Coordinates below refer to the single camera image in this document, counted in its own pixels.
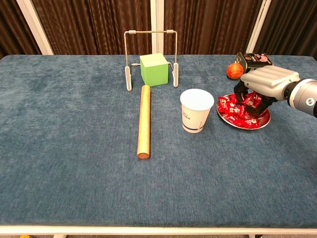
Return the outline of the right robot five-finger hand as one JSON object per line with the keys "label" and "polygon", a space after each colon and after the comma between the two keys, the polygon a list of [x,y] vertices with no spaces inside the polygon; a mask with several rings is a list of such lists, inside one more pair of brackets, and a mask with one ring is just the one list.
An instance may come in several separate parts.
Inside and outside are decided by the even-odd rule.
{"label": "right robot five-finger hand", "polygon": [[295,71],[267,65],[243,74],[234,87],[234,94],[238,103],[242,103],[249,89],[259,94],[261,102],[256,107],[246,106],[245,110],[260,116],[272,103],[286,100],[286,88],[299,80],[299,74]]}

